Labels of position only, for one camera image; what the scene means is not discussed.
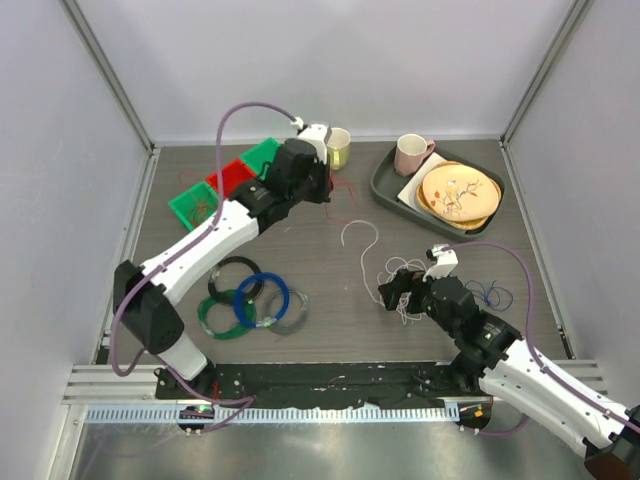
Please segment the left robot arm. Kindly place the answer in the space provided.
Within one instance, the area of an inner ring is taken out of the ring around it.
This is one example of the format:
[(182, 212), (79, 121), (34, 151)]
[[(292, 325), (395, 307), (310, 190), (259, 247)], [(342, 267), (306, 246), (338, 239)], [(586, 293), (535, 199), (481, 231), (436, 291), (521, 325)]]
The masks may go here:
[(146, 352), (161, 359), (187, 396), (205, 397), (215, 368), (189, 338), (176, 305), (227, 255), (285, 219), (297, 204), (327, 202), (330, 191), (325, 143), (286, 140), (265, 178), (239, 184), (214, 218), (142, 265), (125, 261), (116, 268), (112, 326), (125, 326)]

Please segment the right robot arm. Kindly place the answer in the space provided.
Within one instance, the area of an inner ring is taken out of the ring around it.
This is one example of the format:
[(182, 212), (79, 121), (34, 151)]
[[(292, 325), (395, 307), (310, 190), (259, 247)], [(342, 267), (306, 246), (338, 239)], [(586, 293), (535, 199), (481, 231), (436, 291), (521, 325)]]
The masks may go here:
[(457, 391), (481, 390), (517, 408), (581, 456), (596, 479), (638, 478), (638, 408), (607, 398), (551, 362), (519, 330), (481, 309), (458, 278), (401, 269), (378, 291), (386, 309), (405, 298), (407, 312), (427, 315), (453, 339)]

